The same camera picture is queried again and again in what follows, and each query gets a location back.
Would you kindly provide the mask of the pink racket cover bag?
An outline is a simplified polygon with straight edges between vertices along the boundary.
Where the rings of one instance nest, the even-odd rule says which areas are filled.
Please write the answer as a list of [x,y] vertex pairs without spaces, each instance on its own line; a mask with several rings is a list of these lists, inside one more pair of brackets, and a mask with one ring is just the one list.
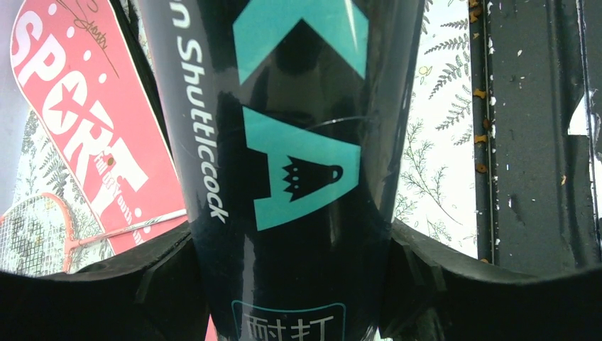
[[182,224],[172,157],[108,1],[24,1],[10,44],[16,83],[111,244]]

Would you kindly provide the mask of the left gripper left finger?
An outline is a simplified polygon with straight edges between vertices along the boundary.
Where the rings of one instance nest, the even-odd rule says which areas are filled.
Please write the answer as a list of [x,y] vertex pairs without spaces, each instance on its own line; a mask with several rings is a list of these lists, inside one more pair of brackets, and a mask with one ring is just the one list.
[[203,340],[188,223],[75,274],[1,275],[2,340]]

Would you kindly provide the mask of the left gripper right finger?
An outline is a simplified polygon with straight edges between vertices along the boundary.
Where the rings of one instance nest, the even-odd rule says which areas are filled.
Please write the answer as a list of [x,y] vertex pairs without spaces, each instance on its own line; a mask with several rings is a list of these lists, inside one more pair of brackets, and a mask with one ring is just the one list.
[[394,340],[600,340],[601,267],[522,274],[392,226],[381,336]]

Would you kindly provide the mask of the black shuttlecock tube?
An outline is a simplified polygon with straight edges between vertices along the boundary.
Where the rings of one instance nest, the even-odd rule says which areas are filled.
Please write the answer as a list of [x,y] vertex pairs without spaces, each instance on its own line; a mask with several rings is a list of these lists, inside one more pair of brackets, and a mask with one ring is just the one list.
[[220,340],[372,340],[422,1],[138,5]]

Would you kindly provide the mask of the pink badminton racket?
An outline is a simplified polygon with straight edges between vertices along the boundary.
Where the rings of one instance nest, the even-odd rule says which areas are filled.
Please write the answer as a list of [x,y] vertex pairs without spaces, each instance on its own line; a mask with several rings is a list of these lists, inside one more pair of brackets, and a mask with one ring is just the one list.
[[69,207],[52,193],[30,195],[1,216],[1,270],[19,276],[41,277],[68,273],[75,249],[182,217],[170,212],[145,222],[77,239]]

